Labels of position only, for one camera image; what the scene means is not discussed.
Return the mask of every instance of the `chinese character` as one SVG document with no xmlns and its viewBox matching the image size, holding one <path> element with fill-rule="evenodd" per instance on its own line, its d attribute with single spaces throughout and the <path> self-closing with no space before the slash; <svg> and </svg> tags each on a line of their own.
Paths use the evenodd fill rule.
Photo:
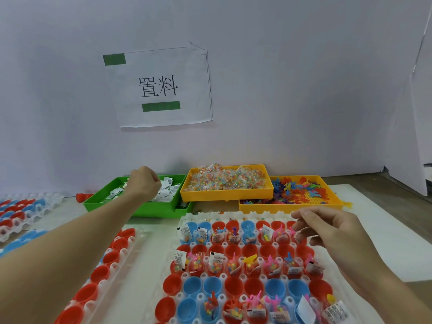
<svg viewBox="0 0 432 324">
<path fill-rule="evenodd" d="M 171 79 L 166 78 L 166 77 L 164 78 L 162 76 L 162 79 L 159 79 L 159 82 L 160 82 L 159 85 L 162 85 L 161 91 L 159 93 L 162 93 L 162 90 L 163 90 L 163 95 L 166 97 L 165 91 L 174 90 L 174 95 L 176 95 L 175 91 L 176 91 L 176 88 L 178 88 L 178 86 L 176 86 L 174 84 L 174 76 L 173 75 L 171 75 Z"/>
<path fill-rule="evenodd" d="M 146 79 L 139 79 L 140 86 L 143 87 L 144 95 L 142 97 L 156 97 L 159 94 L 155 93 L 155 78 L 149 77 Z"/>
</svg>

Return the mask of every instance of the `green tape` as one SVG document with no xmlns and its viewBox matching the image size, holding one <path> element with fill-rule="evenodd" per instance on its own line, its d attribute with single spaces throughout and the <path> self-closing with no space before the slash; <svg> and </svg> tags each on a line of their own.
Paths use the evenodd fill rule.
<svg viewBox="0 0 432 324">
<path fill-rule="evenodd" d="M 180 101 L 156 102 L 141 104 L 144 112 L 180 109 Z"/>
<path fill-rule="evenodd" d="M 106 54 L 103 57 L 105 66 L 124 65 L 126 63 L 124 54 Z"/>
</svg>

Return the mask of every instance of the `egg tray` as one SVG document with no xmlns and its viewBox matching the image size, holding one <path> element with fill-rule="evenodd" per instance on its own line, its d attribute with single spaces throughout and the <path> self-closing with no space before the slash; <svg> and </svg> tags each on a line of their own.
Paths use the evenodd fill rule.
<svg viewBox="0 0 432 324">
<path fill-rule="evenodd" d="M 288 221 L 295 221 L 290 214 L 285 214 L 283 212 L 278 212 L 276 214 L 270 214 L 269 212 L 265 212 L 263 214 L 256 214 L 256 213 L 250 213 L 248 215 L 245 215 L 242 212 L 225 212 L 223 214 L 220 214 L 218 212 L 207 212 L 207 213 L 198 213 L 197 215 L 192 215 L 190 213 L 188 213 L 186 216 L 183 216 L 180 218 L 179 224 L 178 226 L 180 227 L 181 225 L 184 225 L 186 223 L 189 222 L 195 222 L 195 223 L 202 223 L 204 221 L 210 222 L 210 224 L 213 224 L 216 221 L 221 221 L 224 222 L 225 224 L 228 223 L 230 220 L 237 220 L 239 222 L 239 224 L 241 224 L 243 221 L 245 220 L 250 220 L 252 222 L 254 222 L 255 224 L 259 221 L 267 221 L 270 225 L 273 223 L 273 221 L 281 221 L 283 223 L 287 223 Z M 168 323 L 168 324 L 187 324 L 187 323 L 191 323 L 191 324 L 205 324 L 205 323 L 210 323 L 209 321 L 203 321 L 203 318 L 200 314 L 200 306 L 202 305 L 203 301 L 206 301 L 208 298 L 208 295 L 205 293 L 205 290 L 203 288 L 203 285 L 201 285 L 201 291 L 200 293 L 195 296 L 195 300 L 197 302 L 197 315 L 195 316 L 195 318 L 191 321 L 188 322 L 182 322 L 180 321 L 180 319 L 177 317 L 178 315 L 178 305 L 180 302 L 182 302 L 183 300 L 185 300 L 185 298 L 187 298 L 187 294 L 184 292 L 183 290 L 183 284 L 184 282 L 190 277 L 190 274 L 188 273 L 187 269 L 186 272 L 182 273 L 181 275 L 181 290 L 179 293 L 177 293 L 174 296 L 169 296 L 168 294 L 166 294 L 164 292 L 164 290 L 162 289 L 162 284 L 164 283 L 165 279 L 172 274 L 172 264 L 173 264 L 173 259 L 174 259 L 174 253 L 175 250 L 177 248 L 179 248 L 179 246 L 181 245 L 179 239 L 177 237 L 173 238 L 170 249 L 168 251 L 167 257 L 165 259 L 165 261 L 163 262 L 164 266 L 161 269 L 161 275 L 160 278 L 158 280 L 159 284 L 156 286 L 156 288 L 154 289 L 154 291 L 151 293 L 152 298 L 149 300 L 147 307 L 146 307 L 146 311 L 144 313 L 144 317 L 142 320 L 142 323 L 144 324 L 159 324 L 159 323 Z M 197 245 L 196 241 L 194 239 L 194 241 L 191 243 L 191 249 Z M 224 246 L 224 256 L 226 256 L 225 254 L 225 249 L 226 246 L 228 244 L 225 242 L 223 244 Z M 262 246 L 260 244 L 259 241 L 256 242 L 256 245 L 258 247 L 258 249 L 260 249 L 260 247 Z M 207 249 L 212 246 L 212 243 L 209 241 L 206 244 Z M 315 256 L 314 259 L 315 261 L 317 261 L 319 264 L 321 264 L 322 266 L 325 267 L 324 270 L 324 276 L 322 277 L 323 280 L 325 280 L 327 283 L 329 283 L 333 289 L 333 295 L 335 296 L 336 300 L 342 300 L 343 303 L 348 307 L 349 312 L 352 314 L 352 316 L 354 316 L 354 318 L 361 320 L 361 312 L 357 309 L 356 305 L 353 304 L 348 298 L 347 298 L 347 291 L 345 290 L 344 286 L 343 286 L 343 281 L 344 278 L 342 277 L 341 273 L 338 271 L 336 265 L 334 264 L 334 262 L 331 260 L 330 256 L 328 255 L 327 251 L 324 248 L 321 247 L 311 247 L 309 245 L 309 243 L 307 243 L 307 246 L 309 246 L 310 248 L 312 248 L 315 252 Z M 260 252 L 258 252 L 258 262 L 263 262 L 264 260 L 262 259 L 262 255 Z M 283 261 L 281 257 L 278 257 L 279 259 L 277 259 L 277 261 Z M 208 272 L 206 271 L 205 273 L 201 274 L 200 279 L 201 281 L 204 283 L 205 280 L 209 277 Z M 242 280 L 242 282 L 246 281 L 246 276 L 244 274 L 244 270 L 242 268 L 242 274 L 239 276 L 239 278 Z M 218 297 L 218 301 L 219 304 L 221 305 L 221 309 L 222 309 L 222 305 L 230 299 L 231 296 L 227 296 L 227 291 L 225 291 L 225 287 L 224 287 L 224 281 L 227 279 L 227 274 L 224 272 L 223 274 L 220 275 L 219 279 L 222 281 L 222 290 L 219 294 Z M 263 271 L 261 272 L 261 275 L 259 276 L 259 279 L 262 282 L 266 282 L 267 281 L 267 277 L 265 275 L 263 275 Z M 284 284 L 286 285 L 289 282 L 289 279 L 286 275 L 281 275 L 280 280 L 282 280 L 284 282 Z M 306 276 L 303 275 L 300 280 L 302 280 L 303 282 L 305 282 L 306 284 L 308 284 L 310 282 L 310 279 Z M 159 301 L 162 298 L 172 298 L 174 303 L 175 303 L 175 314 L 172 318 L 169 319 L 169 321 L 158 321 L 158 319 L 155 317 L 155 308 L 158 305 Z M 240 296 L 240 301 L 244 302 L 246 300 L 247 295 L 245 294 L 245 291 L 243 290 L 243 294 Z M 287 298 L 291 298 L 289 293 L 288 293 L 288 289 L 286 289 L 286 294 L 285 297 L 283 298 L 283 300 L 287 300 Z M 311 298 L 311 302 L 316 302 L 315 298 Z M 292 318 L 292 322 L 293 324 L 295 323 L 300 323 L 299 321 L 296 320 L 296 317 L 294 314 L 290 314 L 291 318 Z M 224 320 L 223 315 L 222 315 L 222 311 L 219 312 L 219 315 L 217 316 L 217 318 L 215 318 L 215 321 L 212 321 L 211 323 L 215 323 L 215 324 L 227 324 L 227 321 Z M 268 316 L 267 319 L 267 323 L 273 323 L 272 319 L 270 318 L 270 316 Z M 248 321 L 248 318 L 245 316 L 243 318 L 243 321 L 241 321 L 241 324 L 252 324 Z"/>
<path fill-rule="evenodd" d="M 126 233 L 130 234 L 131 230 L 135 230 L 135 235 L 127 238 L 127 247 L 117 248 L 120 250 L 117 250 L 119 253 L 118 261 L 114 261 L 109 264 L 108 272 L 106 272 L 106 269 L 103 267 L 105 266 L 106 262 L 111 262 L 113 260 L 112 258 L 109 258 L 112 252 L 115 252 L 115 249 L 113 248 L 116 248 L 116 245 L 114 244 L 117 240 L 122 239 L 122 235 L 124 236 Z M 124 266 L 128 256 L 131 254 L 134 246 L 142 236 L 143 232 L 139 228 L 125 229 L 124 231 L 120 231 L 112 241 L 110 247 L 105 251 L 90 278 L 77 292 L 74 299 L 72 299 L 65 309 L 60 313 L 54 324 L 89 324 L 110 286 L 114 283 L 120 269 Z"/>
<path fill-rule="evenodd" d="M 20 217 L 10 218 L 11 216 L 14 216 L 19 211 L 15 212 L 14 214 L 11 214 L 8 217 L 0 218 L 0 242 L 5 242 L 9 240 L 9 237 L 12 233 L 19 233 L 23 229 L 29 227 L 37 219 L 43 217 L 47 211 L 53 210 L 53 208 L 56 205 L 60 205 L 61 202 L 63 201 L 63 198 L 64 196 L 61 196 L 59 194 L 40 193 L 39 195 L 35 195 L 35 194 L 22 195 L 20 196 L 19 200 L 13 200 L 10 203 L 10 205 L 12 204 L 18 205 L 19 204 L 18 202 L 21 200 L 32 200 L 32 199 L 37 199 L 35 203 L 37 201 L 43 200 L 45 202 L 45 205 L 41 203 L 31 204 L 34 205 L 34 209 L 23 211 L 24 218 L 20 218 Z"/>
</svg>

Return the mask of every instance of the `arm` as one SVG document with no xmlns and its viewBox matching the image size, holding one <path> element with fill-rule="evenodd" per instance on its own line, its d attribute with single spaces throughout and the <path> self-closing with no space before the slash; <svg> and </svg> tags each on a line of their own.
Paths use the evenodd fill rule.
<svg viewBox="0 0 432 324">
<path fill-rule="evenodd" d="M 133 170 L 122 196 L 1 258 L 1 322 L 53 323 L 118 231 L 160 186 L 151 169 Z"/>
<path fill-rule="evenodd" d="M 387 267 L 358 217 L 326 207 L 292 213 L 296 238 L 327 249 L 352 288 L 386 324 L 428 323 L 432 311 Z"/>
</svg>

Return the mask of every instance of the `plastic bin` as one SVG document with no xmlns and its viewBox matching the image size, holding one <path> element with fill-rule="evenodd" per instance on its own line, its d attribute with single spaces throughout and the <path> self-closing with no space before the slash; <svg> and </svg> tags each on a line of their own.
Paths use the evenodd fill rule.
<svg viewBox="0 0 432 324">
<path fill-rule="evenodd" d="M 165 177 L 172 178 L 173 185 L 180 184 L 182 186 L 186 175 L 158 175 L 163 180 Z M 92 211 L 100 206 L 107 203 L 106 198 L 110 195 L 110 192 L 117 187 L 123 187 L 124 183 L 127 182 L 128 177 L 117 177 L 110 183 L 105 185 L 101 190 L 91 196 L 89 199 L 84 201 L 84 207 L 87 211 Z M 176 208 L 181 199 L 180 189 L 174 195 L 171 202 L 146 202 L 134 213 L 134 217 L 164 217 L 164 218 L 180 218 L 191 212 L 194 203 L 189 203 L 186 209 Z"/>
<path fill-rule="evenodd" d="M 216 190 L 216 191 L 185 191 L 192 174 L 199 171 L 198 168 L 191 168 L 187 174 L 186 180 L 181 188 L 181 198 L 183 201 L 215 201 L 215 200 L 240 200 L 240 199 L 271 199 L 273 196 L 273 184 L 270 176 L 267 174 L 267 169 L 263 164 L 244 165 L 251 169 L 260 169 L 265 176 L 264 188 L 262 189 L 238 189 L 238 190 Z M 222 166 L 225 169 L 237 169 L 236 166 Z"/>
<path fill-rule="evenodd" d="M 334 194 L 334 192 L 328 187 L 328 185 L 324 182 L 324 180 L 317 175 L 299 175 L 299 176 L 289 176 L 289 175 L 282 175 L 282 176 L 270 176 L 271 180 L 275 180 L 277 178 L 290 178 L 294 182 L 298 182 L 302 177 L 305 177 L 310 182 L 317 182 L 321 185 L 321 187 L 325 188 L 327 190 L 327 196 L 329 200 L 327 200 L 328 204 L 321 204 L 323 199 L 318 197 L 309 198 L 310 203 L 304 203 L 299 205 L 290 205 L 290 204 L 252 204 L 252 205 L 245 205 L 240 203 L 240 200 L 238 201 L 238 207 L 241 212 L 244 212 L 245 214 L 248 214 L 250 212 L 256 212 L 257 214 L 262 214 L 265 211 L 268 211 L 272 214 L 276 214 L 278 211 L 282 211 L 284 213 L 289 214 L 292 211 L 295 211 L 300 208 L 314 206 L 314 205 L 320 205 L 324 207 L 332 207 L 336 209 L 342 209 L 343 208 L 343 202 L 339 200 L 339 198 Z"/>
</svg>

